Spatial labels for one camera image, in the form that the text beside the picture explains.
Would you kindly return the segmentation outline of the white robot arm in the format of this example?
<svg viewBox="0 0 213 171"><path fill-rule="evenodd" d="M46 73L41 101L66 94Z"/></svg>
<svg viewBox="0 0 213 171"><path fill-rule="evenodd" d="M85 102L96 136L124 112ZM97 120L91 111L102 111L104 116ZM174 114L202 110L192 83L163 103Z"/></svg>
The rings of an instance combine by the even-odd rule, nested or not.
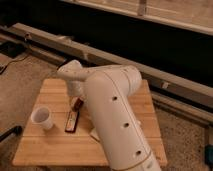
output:
<svg viewBox="0 0 213 171"><path fill-rule="evenodd" d="M128 101L142 82L136 67L82 68L73 60L57 73L68 81L83 83L87 110L113 171L161 171Z"/></svg>

